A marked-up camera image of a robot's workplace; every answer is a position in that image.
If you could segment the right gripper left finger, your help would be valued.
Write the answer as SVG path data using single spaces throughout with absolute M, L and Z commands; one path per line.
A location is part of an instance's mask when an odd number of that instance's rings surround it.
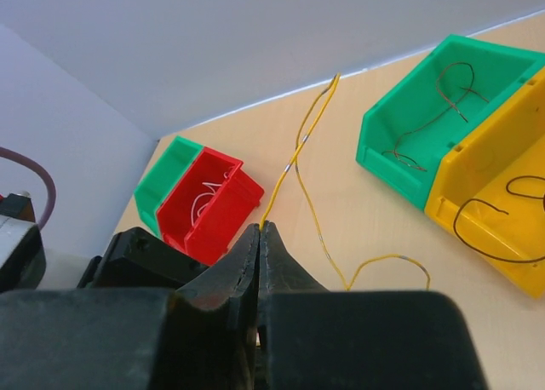
M 259 240 L 248 226 L 178 290 L 2 294 L 2 388 L 251 389 Z

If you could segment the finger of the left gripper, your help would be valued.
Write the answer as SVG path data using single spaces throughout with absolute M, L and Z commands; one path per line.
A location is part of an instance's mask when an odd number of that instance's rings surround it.
M 118 232 L 105 253 L 93 257 L 77 287 L 178 289 L 208 269 L 141 227 Z

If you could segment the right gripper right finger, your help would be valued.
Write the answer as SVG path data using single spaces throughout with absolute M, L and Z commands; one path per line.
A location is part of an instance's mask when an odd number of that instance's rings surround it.
M 426 290 L 329 291 L 260 235 L 258 330 L 272 389 L 485 389 L 466 320 Z

